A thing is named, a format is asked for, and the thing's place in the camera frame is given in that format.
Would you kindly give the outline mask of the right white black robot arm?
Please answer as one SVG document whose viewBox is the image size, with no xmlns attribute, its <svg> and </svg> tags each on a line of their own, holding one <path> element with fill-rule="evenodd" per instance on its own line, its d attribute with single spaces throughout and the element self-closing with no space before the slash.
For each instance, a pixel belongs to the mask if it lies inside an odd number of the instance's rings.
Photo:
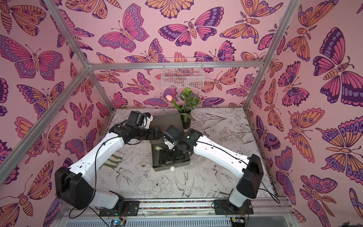
<svg viewBox="0 0 363 227">
<path fill-rule="evenodd" d="M 197 130 L 189 129 L 184 132 L 173 125 L 164 132 L 163 140 L 168 148 L 160 150 L 161 165 L 184 162 L 193 154 L 203 156 L 229 170 L 239 179 L 228 197 L 228 205 L 237 209 L 247 200 L 257 198 L 264 175 L 259 156 L 238 154 L 213 142 Z"/>
</svg>

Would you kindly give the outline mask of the green three-drawer cabinet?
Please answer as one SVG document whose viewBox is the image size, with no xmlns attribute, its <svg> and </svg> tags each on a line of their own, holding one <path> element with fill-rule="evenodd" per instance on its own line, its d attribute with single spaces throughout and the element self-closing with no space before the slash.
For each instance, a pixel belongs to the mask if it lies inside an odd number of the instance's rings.
<svg viewBox="0 0 363 227">
<path fill-rule="evenodd" d="M 153 116 L 153 120 L 150 123 L 150 127 L 159 128 L 162 133 L 164 133 L 170 125 L 175 126 L 179 130 L 184 130 L 181 117 L 178 113 Z"/>
</svg>

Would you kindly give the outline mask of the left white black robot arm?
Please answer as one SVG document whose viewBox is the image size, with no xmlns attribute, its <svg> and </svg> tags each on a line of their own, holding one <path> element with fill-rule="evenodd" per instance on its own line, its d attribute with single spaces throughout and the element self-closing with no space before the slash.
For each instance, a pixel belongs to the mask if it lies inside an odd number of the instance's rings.
<svg viewBox="0 0 363 227">
<path fill-rule="evenodd" d="M 71 166 L 60 167 L 55 172 L 56 196 L 77 210 L 91 206 L 121 214 L 125 209 L 124 197 L 96 188 L 98 169 L 130 140 L 156 141 L 161 137 L 159 128 L 114 125 L 87 155 Z"/>
</svg>

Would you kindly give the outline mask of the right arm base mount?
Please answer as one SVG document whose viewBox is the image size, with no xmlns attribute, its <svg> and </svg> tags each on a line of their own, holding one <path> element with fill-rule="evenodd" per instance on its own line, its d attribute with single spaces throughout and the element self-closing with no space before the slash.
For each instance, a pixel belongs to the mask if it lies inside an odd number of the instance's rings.
<svg viewBox="0 0 363 227">
<path fill-rule="evenodd" d="M 254 214 L 251 200 L 247 199 L 241 207 L 232 205 L 227 199 L 213 201 L 212 207 L 216 215 L 250 215 Z"/>
</svg>

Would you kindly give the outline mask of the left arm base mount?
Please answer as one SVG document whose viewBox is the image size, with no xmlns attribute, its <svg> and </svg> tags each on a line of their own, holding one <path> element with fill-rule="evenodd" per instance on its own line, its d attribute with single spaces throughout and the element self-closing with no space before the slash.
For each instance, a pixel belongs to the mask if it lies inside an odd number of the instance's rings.
<svg viewBox="0 0 363 227">
<path fill-rule="evenodd" d="M 118 196 L 118 201 L 112 209 L 101 207 L 99 210 L 99 215 L 101 217 L 137 216 L 140 207 L 140 201 L 125 200 L 122 195 L 113 191 L 110 192 Z"/>
</svg>

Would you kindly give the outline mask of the green top drawer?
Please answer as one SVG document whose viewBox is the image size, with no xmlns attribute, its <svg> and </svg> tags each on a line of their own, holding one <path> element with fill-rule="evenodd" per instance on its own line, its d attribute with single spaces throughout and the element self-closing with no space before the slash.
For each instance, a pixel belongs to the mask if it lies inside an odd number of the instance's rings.
<svg viewBox="0 0 363 227">
<path fill-rule="evenodd" d="M 152 167 L 156 172 L 170 167 L 183 167 L 191 163 L 191 158 L 175 152 L 161 140 L 151 142 Z"/>
</svg>

